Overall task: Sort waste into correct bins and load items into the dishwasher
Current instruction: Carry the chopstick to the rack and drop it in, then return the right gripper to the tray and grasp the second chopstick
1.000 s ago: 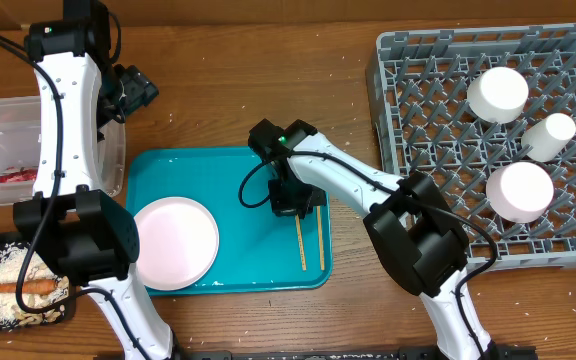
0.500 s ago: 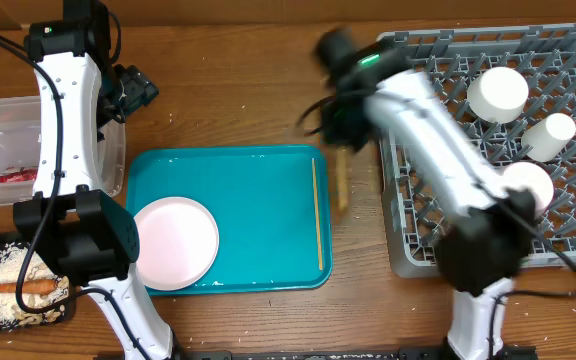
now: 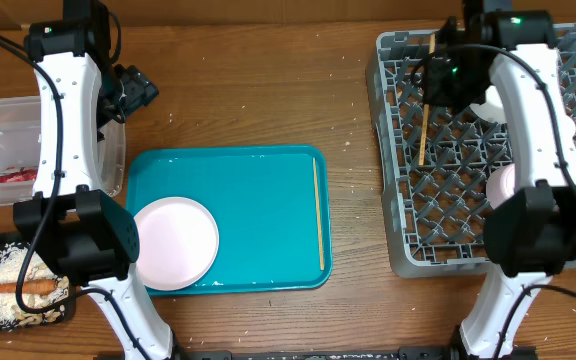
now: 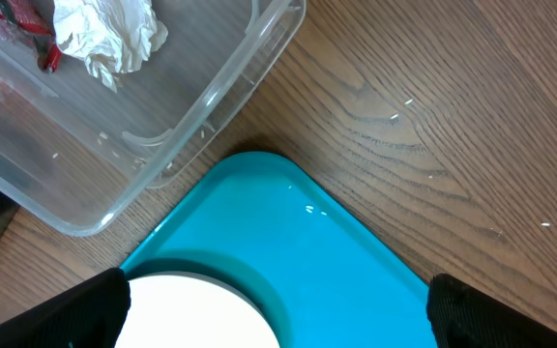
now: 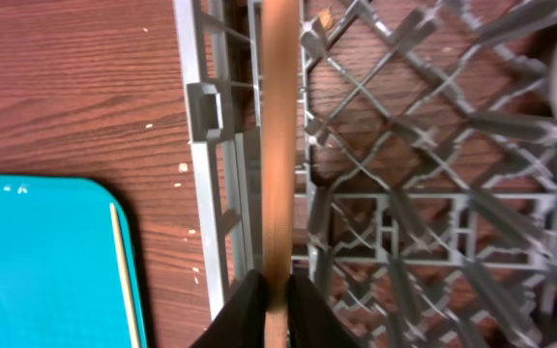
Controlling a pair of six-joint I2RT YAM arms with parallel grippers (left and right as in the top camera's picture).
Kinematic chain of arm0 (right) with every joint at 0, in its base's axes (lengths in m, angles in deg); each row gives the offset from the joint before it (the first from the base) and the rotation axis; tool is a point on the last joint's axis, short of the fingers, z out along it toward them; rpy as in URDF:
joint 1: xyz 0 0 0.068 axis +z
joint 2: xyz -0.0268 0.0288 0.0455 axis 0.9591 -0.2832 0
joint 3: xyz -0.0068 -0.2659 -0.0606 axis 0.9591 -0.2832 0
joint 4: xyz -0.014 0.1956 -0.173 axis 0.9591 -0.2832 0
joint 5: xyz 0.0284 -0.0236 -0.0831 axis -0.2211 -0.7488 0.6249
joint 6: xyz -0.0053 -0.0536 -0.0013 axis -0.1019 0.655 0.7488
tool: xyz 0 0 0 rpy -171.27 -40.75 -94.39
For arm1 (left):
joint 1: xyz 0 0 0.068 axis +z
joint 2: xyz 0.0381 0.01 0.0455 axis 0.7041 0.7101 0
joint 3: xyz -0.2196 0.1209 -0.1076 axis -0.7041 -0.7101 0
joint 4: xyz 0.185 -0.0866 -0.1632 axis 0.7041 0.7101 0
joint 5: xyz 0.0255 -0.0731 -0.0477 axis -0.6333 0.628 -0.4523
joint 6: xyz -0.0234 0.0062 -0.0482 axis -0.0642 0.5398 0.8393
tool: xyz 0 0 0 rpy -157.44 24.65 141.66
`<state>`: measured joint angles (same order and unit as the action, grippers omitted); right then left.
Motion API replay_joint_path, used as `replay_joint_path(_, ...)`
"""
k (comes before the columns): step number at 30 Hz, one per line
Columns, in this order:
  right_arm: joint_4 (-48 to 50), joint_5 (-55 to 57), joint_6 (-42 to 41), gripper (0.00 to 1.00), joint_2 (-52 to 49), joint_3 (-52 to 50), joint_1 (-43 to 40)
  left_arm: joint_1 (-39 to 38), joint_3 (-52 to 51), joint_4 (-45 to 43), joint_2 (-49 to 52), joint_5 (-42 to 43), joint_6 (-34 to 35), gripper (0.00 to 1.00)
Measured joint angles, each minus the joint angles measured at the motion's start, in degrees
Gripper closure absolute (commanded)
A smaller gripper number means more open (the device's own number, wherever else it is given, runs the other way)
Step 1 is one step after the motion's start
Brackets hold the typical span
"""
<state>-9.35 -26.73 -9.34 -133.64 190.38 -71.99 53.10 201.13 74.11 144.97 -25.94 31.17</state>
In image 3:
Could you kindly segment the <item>pale green saucer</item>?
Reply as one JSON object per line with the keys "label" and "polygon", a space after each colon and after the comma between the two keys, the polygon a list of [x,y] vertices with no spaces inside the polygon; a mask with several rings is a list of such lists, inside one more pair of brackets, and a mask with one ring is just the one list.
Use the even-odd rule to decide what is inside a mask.
{"label": "pale green saucer", "polygon": [[502,100],[494,85],[490,85],[485,91],[485,101],[482,104],[471,103],[470,109],[477,117],[487,122],[507,123]]}

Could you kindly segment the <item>wooden chopstick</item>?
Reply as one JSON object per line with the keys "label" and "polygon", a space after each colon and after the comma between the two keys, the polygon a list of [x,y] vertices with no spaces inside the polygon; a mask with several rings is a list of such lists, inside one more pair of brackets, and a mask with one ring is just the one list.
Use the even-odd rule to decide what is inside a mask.
{"label": "wooden chopstick", "polygon": [[[429,49],[428,53],[433,53],[435,50],[436,45],[436,34],[432,33],[429,40]],[[422,126],[421,126],[421,138],[420,138],[420,148],[419,148],[419,156],[418,156],[418,165],[423,166],[425,163],[425,151],[426,151],[426,140],[427,140],[427,128],[428,128],[428,119],[430,114],[430,105],[424,102],[423,106],[423,117],[422,117]]]}
{"label": "wooden chopstick", "polygon": [[319,192],[319,177],[316,158],[313,158],[313,181],[314,181],[314,198],[315,198],[315,213],[317,221],[317,239],[318,239],[318,253],[319,253],[319,266],[320,270],[325,269],[324,247],[323,247],[323,231],[321,219],[321,203]]}

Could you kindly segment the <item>grey dishwasher rack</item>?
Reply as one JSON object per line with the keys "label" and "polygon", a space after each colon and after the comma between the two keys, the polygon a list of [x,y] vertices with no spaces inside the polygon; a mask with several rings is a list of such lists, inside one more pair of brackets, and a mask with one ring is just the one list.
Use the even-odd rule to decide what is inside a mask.
{"label": "grey dishwasher rack", "polygon": [[[560,89],[576,125],[576,23],[558,24],[555,31]],[[427,54],[429,38],[427,30],[384,32],[366,69],[390,264],[400,277],[479,274],[488,262],[481,232],[492,209],[486,181],[511,164],[512,149],[504,125],[469,109],[452,114],[434,108],[425,163],[418,165],[422,95],[409,75]]]}

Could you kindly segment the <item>small pink plate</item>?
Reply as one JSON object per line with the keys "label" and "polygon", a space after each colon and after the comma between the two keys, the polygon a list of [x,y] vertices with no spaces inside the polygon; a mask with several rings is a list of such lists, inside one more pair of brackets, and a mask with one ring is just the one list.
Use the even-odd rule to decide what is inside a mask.
{"label": "small pink plate", "polygon": [[515,165],[510,164],[494,170],[486,183],[486,197],[493,209],[515,193]]}

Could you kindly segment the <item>red ketchup packet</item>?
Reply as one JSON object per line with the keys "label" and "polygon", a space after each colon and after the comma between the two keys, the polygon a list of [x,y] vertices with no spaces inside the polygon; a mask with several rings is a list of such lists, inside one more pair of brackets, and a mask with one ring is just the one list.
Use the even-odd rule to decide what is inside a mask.
{"label": "red ketchup packet", "polygon": [[9,167],[0,173],[0,183],[34,181],[36,176],[36,167]]}

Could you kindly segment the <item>large pink plate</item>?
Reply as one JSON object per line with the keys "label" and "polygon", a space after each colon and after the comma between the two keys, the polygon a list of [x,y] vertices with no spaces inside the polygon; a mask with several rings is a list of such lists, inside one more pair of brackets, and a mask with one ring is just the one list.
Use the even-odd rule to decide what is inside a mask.
{"label": "large pink plate", "polygon": [[156,200],[135,215],[135,223],[140,241],[136,269],[144,285],[151,289],[186,288],[202,278],[217,257],[217,223],[195,200]]}

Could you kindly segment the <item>orange carrot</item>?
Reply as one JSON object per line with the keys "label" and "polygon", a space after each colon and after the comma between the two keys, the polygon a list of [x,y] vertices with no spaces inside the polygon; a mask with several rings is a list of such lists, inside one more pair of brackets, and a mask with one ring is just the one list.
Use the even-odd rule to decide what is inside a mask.
{"label": "orange carrot", "polygon": [[[22,285],[21,293],[30,295],[46,296],[57,289],[57,282],[51,279],[39,279],[25,282]],[[0,293],[15,293],[17,290],[16,283],[0,284]]]}

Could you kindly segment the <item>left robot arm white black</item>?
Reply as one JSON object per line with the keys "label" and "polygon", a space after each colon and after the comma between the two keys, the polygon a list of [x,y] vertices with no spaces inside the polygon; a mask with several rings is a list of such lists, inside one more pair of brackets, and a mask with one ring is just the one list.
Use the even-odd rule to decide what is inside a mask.
{"label": "left robot arm white black", "polygon": [[103,188],[101,128],[148,105],[158,89],[136,67],[118,64],[117,17],[100,10],[35,23],[24,43],[40,91],[40,164],[30,200],[14,223],[37,254],[90,296],[127,359],[182,359],[136,271],[139,237],[132,215]]}

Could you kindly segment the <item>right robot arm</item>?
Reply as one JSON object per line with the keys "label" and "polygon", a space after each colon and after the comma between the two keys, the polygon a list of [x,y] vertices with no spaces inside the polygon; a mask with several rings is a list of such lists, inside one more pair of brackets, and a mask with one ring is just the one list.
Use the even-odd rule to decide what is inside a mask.
{"label": "right robot arm", "polygon": [[533,359],[514,345],[532,302],[576,259],[575,128],[560,91],[556,33],[544,10],[507,1],[466,1],[437,47],[413,68],[427,105],[460,111],[501,100],[515,171],[513,195],[486,218],[491,261],[473,310],[455,329],[448,359]]}

